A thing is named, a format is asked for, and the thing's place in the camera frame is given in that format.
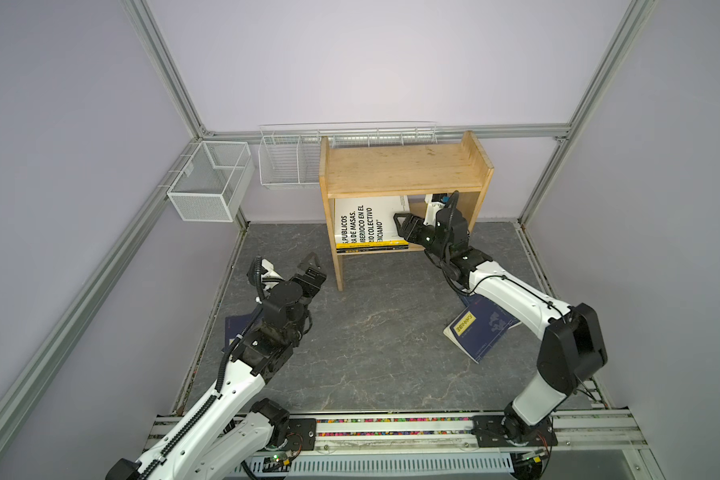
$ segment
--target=yellow title label on book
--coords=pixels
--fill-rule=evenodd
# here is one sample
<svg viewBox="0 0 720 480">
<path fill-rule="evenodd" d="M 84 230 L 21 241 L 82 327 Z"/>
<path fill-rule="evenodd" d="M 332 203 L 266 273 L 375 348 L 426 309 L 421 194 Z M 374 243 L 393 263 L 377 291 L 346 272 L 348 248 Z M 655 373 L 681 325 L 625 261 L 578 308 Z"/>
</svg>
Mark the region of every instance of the yellow title label on book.
<svg viewBox="0 0 720 480">
<path fill-rule="evenodd" d="M 464 315 L 464 318 L 462 318 L 459 323 L 456 324 L 454 327 L 454 331 L 456 332 L 456 335 L 461 336 L 464 331 L 469 328 L 469 326 L 474 321 L 474 315 L 472 315 L 472 312 L 467 312 L 466 315 Z"/>
<path fill-rule="evenodd" d="M 389 240 L 386 242 L 362 242 L 357 244 L 336 244 L 336 248 L 360 248 L 365 246 L 399 246 L 407 245 L 405 240 Z"/>
</svg>

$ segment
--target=wooden shelf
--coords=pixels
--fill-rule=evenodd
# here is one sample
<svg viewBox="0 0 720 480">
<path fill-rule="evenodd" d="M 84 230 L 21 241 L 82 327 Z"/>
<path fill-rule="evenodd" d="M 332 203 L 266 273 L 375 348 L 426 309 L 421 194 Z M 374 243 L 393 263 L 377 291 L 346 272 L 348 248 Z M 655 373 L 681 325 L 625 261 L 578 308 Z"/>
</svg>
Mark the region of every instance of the wooden shelf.
<svg viewBox="0 0 720 480">
<path fill-rule="evenodd" d="M 323 138 L 320 191 L 338 289 L 344 290 L 344 256 L 420 252 L 424 248 L 412 244 L 407 250 L 337 253 L 333 235 L 336 198 L 442 194 L 458 190 L 461 193 L 458 209 L 472 230 L 493 173 L 493 164 L 471 131 L 464 133 L 459 144 L 406 147 L 330 148 L 328 139 Z M 424 216 L 424 202 L 411 202 L 410 207 L 414 215 Z"/>
</svg>

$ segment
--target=black mounting plate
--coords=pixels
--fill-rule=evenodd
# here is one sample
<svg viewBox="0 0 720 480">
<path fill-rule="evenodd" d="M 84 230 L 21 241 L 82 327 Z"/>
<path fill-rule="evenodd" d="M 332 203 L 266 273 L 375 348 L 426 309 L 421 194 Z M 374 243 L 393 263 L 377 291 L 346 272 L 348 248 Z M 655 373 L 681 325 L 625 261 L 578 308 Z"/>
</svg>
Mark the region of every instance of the black mounting plate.
<svg viewBox="0 0 720 480">
<path fill-rule="evenodd" d="M 472 417 L 474 423 L 474 436 L 478 439 L 478 447 L 515 447 L 509 443 L 509 441 L 502 435 L 498 434 L 501 431 L 501 419 L 504 415 L 476 415 Z M 540 428 L 537 433 L 544 437 L 547 441 L 547 446 L 554 447 L 557 445 L 557 436 L 554 431 L 550 432 L 546 428 Z M 537 436 L 528 440 L 529 447 L 543 447 L 544 442 Z"/>
<path fill-rule="evenodd" d="M 307 450 L 315 449 L 315 438 L 317 438 L 317 420 L 314 418 L 289 418 L 288 419 L 288 430 L 286 432 L 286 440 L 288 443 L 283 450 L 298 450 L 299 444 L 301 444 L 302 452 Z M 288 436 L 289 433 L 297 433 L 301 436 L 299 438 L 296 435 Z"/>
</svg>

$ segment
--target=metal basket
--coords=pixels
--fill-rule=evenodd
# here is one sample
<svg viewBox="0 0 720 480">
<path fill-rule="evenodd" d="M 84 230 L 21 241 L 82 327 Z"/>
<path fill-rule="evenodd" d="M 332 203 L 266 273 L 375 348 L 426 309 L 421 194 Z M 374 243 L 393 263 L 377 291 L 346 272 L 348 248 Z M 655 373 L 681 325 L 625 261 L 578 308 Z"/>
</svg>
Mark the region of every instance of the metal basket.
<svg viewBox="0 0 720 480">
<path fill-rule="evenodd" d="M 168 189 L 183 220 L 233 222 L 254 171 L 247 142 L 201 141 Z"/>
<path fill-rule="evenodd" d="M 386 147 L 393 145 L 436 144 L 436 126 L 430 122 L 381 127 L 367 124 L 266 125 L 261 127 L 259 177 L 264 187 L 319 187 L 320 139 L 328 137 L 331 148 Z"/>
</svg>

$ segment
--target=white wall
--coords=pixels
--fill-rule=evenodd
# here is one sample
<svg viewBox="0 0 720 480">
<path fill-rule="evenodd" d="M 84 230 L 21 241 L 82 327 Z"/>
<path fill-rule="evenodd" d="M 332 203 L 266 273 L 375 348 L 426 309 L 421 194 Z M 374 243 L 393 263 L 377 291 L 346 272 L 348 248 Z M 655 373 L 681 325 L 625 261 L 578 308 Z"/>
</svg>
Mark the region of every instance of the white wall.
<svg viewBox="0 0 720 480">
<path fill-rule="evenodd" d="M 720 0 L 660 2 L 530 223 L 667 478 L 720 478 Z"/>
<path fill-rule="evenodd" d="M 117 0 L 0 2 L 0 398 L 188 139 Z M 140 451 L 233 241 L 164 213 L 0 478 L 103 478 Z"/>
<path fill-rule="evenodd" d="M 209 130 L 567 122 L 629 0 L 150 0 Z"/>
<path fill-rule="evenodd" d="M 517 219 L 556 142 L 552 138 L 488 138 L 480 142 L 496 170 L 478 218 Z M 253 145 L 251 153 L 258 165 L 259 146 Z M 258 171 L 242 210 L 248 220 L 268 224 L 326 221 L 318 188 L 270 190 L 261 186 Z"/>
</svg>

